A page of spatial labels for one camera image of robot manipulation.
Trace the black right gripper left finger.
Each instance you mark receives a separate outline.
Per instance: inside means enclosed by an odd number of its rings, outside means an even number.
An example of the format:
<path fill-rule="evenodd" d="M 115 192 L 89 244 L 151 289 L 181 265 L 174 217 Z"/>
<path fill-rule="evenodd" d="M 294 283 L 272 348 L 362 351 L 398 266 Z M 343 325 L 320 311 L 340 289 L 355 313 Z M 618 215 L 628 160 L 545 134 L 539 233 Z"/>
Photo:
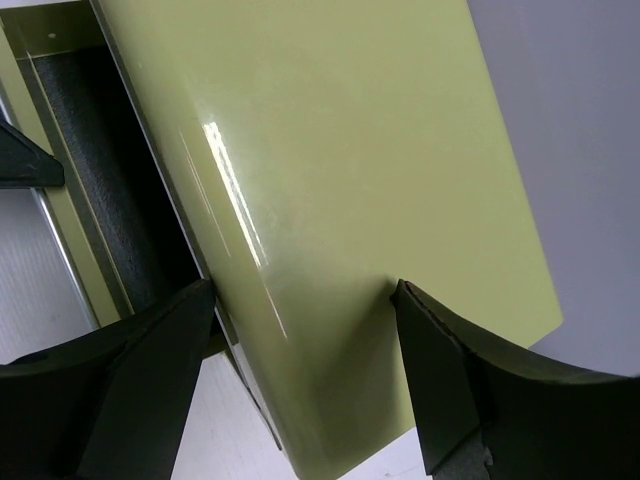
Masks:
<path fill-rule="evenodd" d="M 198 280 L 2 366 L 2 478 L 170 478 L 214 306 L 214 285 Z"/>

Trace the green cabinet drawer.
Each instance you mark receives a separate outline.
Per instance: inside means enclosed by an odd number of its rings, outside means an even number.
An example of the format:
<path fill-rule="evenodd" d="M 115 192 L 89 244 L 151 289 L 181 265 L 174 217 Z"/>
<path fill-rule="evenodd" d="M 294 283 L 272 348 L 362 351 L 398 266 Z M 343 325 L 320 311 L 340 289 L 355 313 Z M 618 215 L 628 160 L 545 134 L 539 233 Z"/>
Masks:
<path fill-rule="evenodd" d="M 63 165 L 46 193 L 97 322 L 141 311 L 203 277 L 198 250 L 90 1 L 1 7 L 8 112 Z"/>

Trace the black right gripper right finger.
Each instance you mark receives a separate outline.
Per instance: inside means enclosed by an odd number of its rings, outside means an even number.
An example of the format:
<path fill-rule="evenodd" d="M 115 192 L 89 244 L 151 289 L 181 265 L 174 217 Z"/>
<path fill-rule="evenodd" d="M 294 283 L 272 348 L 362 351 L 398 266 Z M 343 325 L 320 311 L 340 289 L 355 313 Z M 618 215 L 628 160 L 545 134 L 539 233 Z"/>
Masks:
<path fill-rule="evenodd" d="M 435 479 L 635 479 L 639 381 L 568 365 L 392 295 L 422 459 Z"/>

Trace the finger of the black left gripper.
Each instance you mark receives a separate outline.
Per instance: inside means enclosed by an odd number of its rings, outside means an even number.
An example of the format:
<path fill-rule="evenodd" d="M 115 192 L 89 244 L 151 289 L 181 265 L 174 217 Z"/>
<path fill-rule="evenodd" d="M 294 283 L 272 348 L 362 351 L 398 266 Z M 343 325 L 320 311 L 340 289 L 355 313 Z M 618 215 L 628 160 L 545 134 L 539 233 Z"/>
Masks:
<path fill-rule="evenodd" d="M 5 120 L 1 121 L 0 161 L 2 189 L 65 185 L 63 165 Z"/>

